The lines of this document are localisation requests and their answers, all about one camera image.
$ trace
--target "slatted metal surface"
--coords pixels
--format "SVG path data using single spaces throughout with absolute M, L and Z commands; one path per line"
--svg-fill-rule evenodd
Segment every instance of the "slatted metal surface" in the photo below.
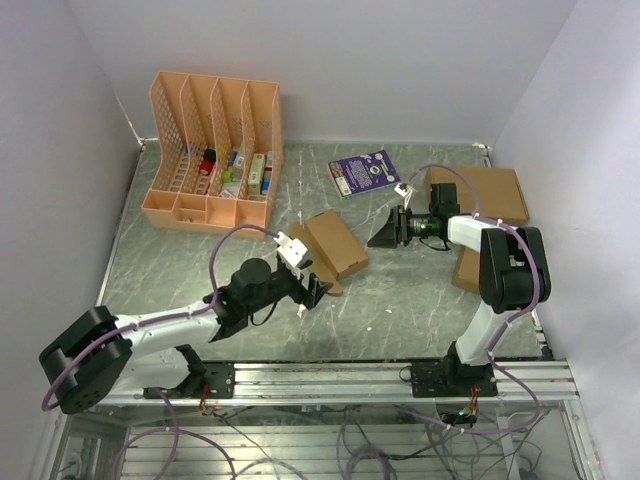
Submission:
M 338 480 L 342 479 L 336 457 L 336 442 L 340 430 L 339 425 L 310 425 L 310 426 L 241 426 L 243 433 L 262 446 L 266 453 L 279 460 L 285 461 L 300 470 L 309 480 Z M 363 425 L 369 440 L 387 453 L 410 454 L 426 446 L 423 425 L 389 424 Z M 131 435 L 144 431 L 145 428 L 134 428 Z M 236 471 L 240 471 L 251 462 L 262 459 L 265 454 L 251 444 L 245 437 L 228 426 L 212 425 L 207 427 L 189 428 L 200 435 L 206 436 L 220 444 L 233 458 Z M 352 449 L 363 446 L 365 440 L 350 425 L 346 430 L 346 442 Z M 475 475 L 480 476 L 488 467 L 503 455 L 500 443 L 491 445 L 486 439 L 476 439 L 480 448 L 488 447 L 474 465 Z M 170 433 L 144 437 L 137 442 L 135 448 L 127 451 L 122 469 L 122 478 L 137 480 L 152 479 L 162 467 L 173 442 Z M 459 455 L 462 461 L 469 462 L 474 458 L 477 448 L 469 437 L 458 436 L 451 449 Z M 350 458 L 350 454 L 340 447 L 339 456 L 343 468 Z M 440 460 L 432 451 L 425 452 L 427 458 L 416 458 L 393 462 L 394 468 L 401 480 L 409 479 L 437 479 L 451 478 L 451 474 L 444 470 Z M 498 462 L 483 479 L 503 479 L 505 476 L 504 462 Z M 300 478 L 287 472 L 283 467 L 276 467 L 281 479 Z M 469 466 L 456 463 L 456 470 L 465 477 L 469 476 Z M 356 468 L 354 479 L 382 478 L 382 470 L 377 461 L 362 461 Z M 192 437 L 183 436 L 173 464 L 166 477 L 189 479 L 229 479 L 231 472 L 222 455 L 207 443 Z M 274 466 L 262 464 L 251 468 L 240 478 L 274 479 Z
M 210 400 L 219 405 L 315 405 L 402 403 L 425 404 L 436 399 L 413 398 L 411 385 L 400 371 L 407 363 L 236 363 L 234 396 Z M 566 362 L 502 362 L 507 371 L 523 380 L 540 400 L 574 400 L 578 390 Z M 499 395 L 483 402 L 530 401 L 516 382 L 496 372 Z M 460 402 L 465 398 L 438 398 L 438 402 Z M 172 400 L 175 405 L 197 405 L 197 399 Z M 154 405 L 139 392 L 109 395 L 103 405 Z

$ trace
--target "purple box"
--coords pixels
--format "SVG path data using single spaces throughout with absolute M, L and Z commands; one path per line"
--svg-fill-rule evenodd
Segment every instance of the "purple box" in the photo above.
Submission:
M 329 162 L 329 174 L 342 198 L 395 185 L 400 181 L 385 150 Z

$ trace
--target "red object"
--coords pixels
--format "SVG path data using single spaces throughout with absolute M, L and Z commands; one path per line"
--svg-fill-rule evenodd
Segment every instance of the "red object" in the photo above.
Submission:
M 213 162 L 211 160 L 202 160 L 200 164 L 200 173 L 202 175 L 209 175 L 213 170 Z

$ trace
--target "gray wall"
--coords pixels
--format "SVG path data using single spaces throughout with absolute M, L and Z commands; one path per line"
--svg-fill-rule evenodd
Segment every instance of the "gray wall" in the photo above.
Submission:
M 0 478 L 27 478 L 38 354 L 95 302 L 135 138 L 62 0 L 0 2 Z
M 492 143 L 575 0 L 68 0 L 138 134 L 158 70 L 281 82 L 289 139 Z
M 542 228 L 540 307 L 611 479 L 638 478 L 640 3 L 583 0 L 495 146 Z

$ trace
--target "table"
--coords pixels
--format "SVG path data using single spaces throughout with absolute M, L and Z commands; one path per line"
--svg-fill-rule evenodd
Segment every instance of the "table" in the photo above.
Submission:
M 270 228 L 289 225 L 334 208 L 365 244 L 400 197 L 387 188 L 341 200 L 326 164 L 386 149 L 398 173 L 408 178 L 426 163 L 482 166 L 484 150 L 471 145 L 292 143 L 285 162 Z M 192 303 L 211 291 L 207 264 L 219 236 L 157 229 L 141 210 L 160 162 L 157 142 L 147 142 L 116 239 L 103 286 L 103 303 L 114 314 L 141 314 Z M 426 211 L 424 184 L 412 206 Z M 480 299 L 451 285 L 457 250 L 436 252 L 419 242 L 397 250 L 369 249 L 370 264 L 342 282 L 342 297 L 326 297 L 302 318 L 290 300 L 280 302 L 269 322 L 230 339 L 196 346 L 204 360 L 315 361 L 442 356 L 473 317 Z M 216 259 L 219 285 L 247 258 L 275 265 L 272 241 L 230 239 Z M 264 313 L 256 315 L 256 321 Z M 497 351 L 501 356 L 537 356 L 533 323 L 514 325 Z

